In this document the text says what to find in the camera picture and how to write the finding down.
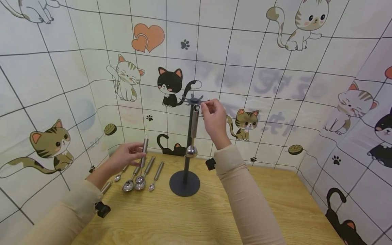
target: wallpaper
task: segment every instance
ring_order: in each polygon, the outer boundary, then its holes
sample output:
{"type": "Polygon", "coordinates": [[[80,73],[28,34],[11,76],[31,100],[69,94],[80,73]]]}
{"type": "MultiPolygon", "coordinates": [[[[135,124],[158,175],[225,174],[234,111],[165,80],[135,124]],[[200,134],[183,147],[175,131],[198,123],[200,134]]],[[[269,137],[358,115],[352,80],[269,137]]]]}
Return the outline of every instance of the wallpaper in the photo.
{"type": "Polygon", "coordinates": [[[184,156],[190,99],[217,98],[247,164],[296,172],[346,244],[392,244],[391,1],[0,2],[2,243],[124,142],[184,156]]]}

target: wooden surface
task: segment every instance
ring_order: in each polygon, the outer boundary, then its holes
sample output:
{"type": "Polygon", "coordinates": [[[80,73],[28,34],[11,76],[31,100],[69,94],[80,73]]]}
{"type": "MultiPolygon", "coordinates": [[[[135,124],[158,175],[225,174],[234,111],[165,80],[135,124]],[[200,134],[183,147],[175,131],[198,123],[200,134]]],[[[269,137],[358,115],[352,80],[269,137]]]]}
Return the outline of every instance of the wooden surface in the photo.
{"type": "MultiPolygon", "coordinates": [[[[144,190],[122,192],[134,168],[129,167],[103,198],[111,212],[95,216],[73,242],[76,244],[132,245],[231,245],[242,244],[226,193],[215,171],[208,171],[203,159],[192,159],[190,171],[200,178],[200,190],[191,197],[171,192],[169,180],[183,170],[184,158],[149,153],[156,160],[147,175],[144,190]],[[155,185],[159,163],[165,166],[155,185]]],[[[249,167],[280,225],[287,244],[343,244],[294,172],[249,167]]]]}

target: beige sleeve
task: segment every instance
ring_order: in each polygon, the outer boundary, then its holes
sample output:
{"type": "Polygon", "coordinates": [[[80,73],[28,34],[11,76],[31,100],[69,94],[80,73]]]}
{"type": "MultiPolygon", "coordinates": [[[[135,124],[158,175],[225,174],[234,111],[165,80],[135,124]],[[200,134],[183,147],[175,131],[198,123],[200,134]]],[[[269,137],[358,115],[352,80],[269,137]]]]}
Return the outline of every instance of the beige sleeve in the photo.
{"type": "Polygon", "coordinates": [[[93,219],[101,191],[84,180],[33,226],[21,245],[68,245],[93,219]]]}
{"type": "Polygon", "coordinates": [[[229,197],[244,245],[286,245],[263,193],[235,145],[214,153],[216,174],[229,197]]]}

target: cartoon cat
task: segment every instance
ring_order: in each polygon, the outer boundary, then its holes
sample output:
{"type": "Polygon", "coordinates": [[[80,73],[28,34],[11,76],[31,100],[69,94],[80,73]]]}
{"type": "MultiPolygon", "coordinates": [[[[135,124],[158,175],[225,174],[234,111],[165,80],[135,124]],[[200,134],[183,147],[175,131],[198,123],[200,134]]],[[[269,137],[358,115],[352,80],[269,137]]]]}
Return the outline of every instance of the cartoon cat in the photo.
{"type": "Polygon", "coordinates": [[[384,142],[371,149],[367,154],[373,160],[392,168],[392,108],[390,114],[382,117],[376,123],[374,132],[384,142]]]}
{"type": "Polygon", "coordinates": [[[338,215],[331,208],[330,198],[334,193],[339,194],[340,200],[343,203],[347,202],[347,199],[341,190],[338,188],[331,188],[327,193],[328,210],[325,214],[326,218],[346,245],[366,245],[366,243],[358,235],[357,227],[352,220],[346,220],[340,224],[338,215]]]}
{"type": "Polygon", "coordinates": [[[11,12],[11,14],[18,18],[26,18],[34,23],[45,22],[46,24],[50,24],[51,21],[54,21],[54,18],[51,16],[46,7],[60,7],[58,1],[55,0],[19,0],[19,7],[21,11],[21,13],[19,13],[10,6],[8,0],[0,0],[0,2],[6,9],[8,9],[9,12],[11,12]]]}
{"type": "Polygon", "coordinates": [[[168,155],[175,155],[175,156],[185,156],[185,152],[186,152],[186,148],[181,146],[179,143],[174,145],[174,149],[171,150],[169,148],[164,148],[161,145],[161,137],[164,137],[166,139],[169,139],[169,136],[165,135],[165,134],[160,134],[158,135],[158,137],[156,138],[156,142],[158,143],[158,146],[162,149],[162,153],[163,154],[168,154],[168,155]]]}
{"type": "Polygon", "coordinates": [[[347,92],[340,93],[338,99],[337,110],[340,113],[336,114],[337,118],[329,120],[324,129],[339,135],[348,131],[351,125],[351,117],[363,117],[378,106],[378,102],[373,99],[373,96],[364,90],[360,90],[355,82],[351,84],[347,92]]]}
{"type": "Polygon", "coordinates": [[[185,87],[184,94],[180,102],[177,102],[176,93],[180,92],[182,88],[182,71],[181,69],[177,69],[174,72],[167,71],[162,67],[158,68],[159,77],[158,77],[158,89],[162,93],[165,94],[163,98],[162,105],[169,107],[176,107],[178,105],[182,105],[184,103],[184,99],[191,89],[199,89],[201,88],[201,82],[198,80],[190,81],[185,87]]]}
{"type": "Polygon", "coordinates": [[[22,164],[22,168],[33,167],[44,174],[54,174],[57,171],[62,171],[71,165],[74,157],[67,150],[71,136],[68,131],[63,128],[60,119],[45,132],[32,132],[30,134],[30,143],[37,154],[42,158],[53,158],[54,169],[47,169],[38,163],[36,160],[29,157],[21,157],[4,164],[0,170],[6,165],[22,164]]]}
{"type": "Polygon", "coordinates": [[[249,141],[249,130],[257,127],[257,115],[259,111],[245,112],[243,109],[239,109],[236,116],[236,126],[239,128],[236,134],[233,131],[233,121],[230,116],[226,116],[227,123],[230,126],[230,133],[238,140],[249,141]]]}
{"type": "Polygon", "coordinates": [[[114,89],[120,100],[135,102],[138,96],[133,85],[140,83],[144,70],[126,61],[121,54],[118,54],[117,68],[108,65],[106,69],[114,78],[114,89]]]}
{"type": "Polygon", "coordinates": [[[301,0],[301,5],[295,17],[298,27],[289,37],[286,45],[282,43],[285,12],[280,7],[272,7],[267,11],[267,18],[276,21],[279,25],[278,46],[287,50],[302,51],[306,49],[307,39],[319,39],[321,34],[312,33],[324,25],[328,17],[329,3],[331,0],[301,0]]]}

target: left hand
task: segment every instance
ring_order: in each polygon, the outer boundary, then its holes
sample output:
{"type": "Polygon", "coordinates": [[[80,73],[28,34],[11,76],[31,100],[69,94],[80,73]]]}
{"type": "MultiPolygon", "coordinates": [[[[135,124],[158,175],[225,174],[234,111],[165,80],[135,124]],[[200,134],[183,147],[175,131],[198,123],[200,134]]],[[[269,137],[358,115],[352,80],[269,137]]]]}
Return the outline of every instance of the left hand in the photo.
{"type": "Polygon", "coordinates": [[[135,160],[146,156],[143,153],[143,143],[127,143],[120,145],[114,154],[103,164],[102,167],[111,175],[119,173],[126,165],[140,166],[135,160]]]}

